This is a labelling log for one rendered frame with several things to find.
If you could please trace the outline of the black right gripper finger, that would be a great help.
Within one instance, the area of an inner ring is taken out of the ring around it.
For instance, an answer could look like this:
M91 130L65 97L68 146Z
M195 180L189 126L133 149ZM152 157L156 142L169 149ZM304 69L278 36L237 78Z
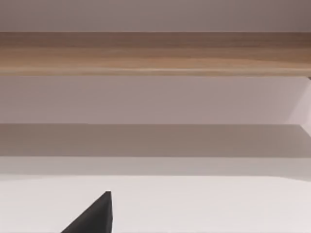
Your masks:
M104 192L61 233L112 233L111 191Z

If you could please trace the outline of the wooden shelf board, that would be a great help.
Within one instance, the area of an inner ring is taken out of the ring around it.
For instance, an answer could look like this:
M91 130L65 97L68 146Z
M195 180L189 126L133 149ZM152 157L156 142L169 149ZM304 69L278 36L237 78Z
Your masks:
M0 75L311 79L311 33L1 32Z

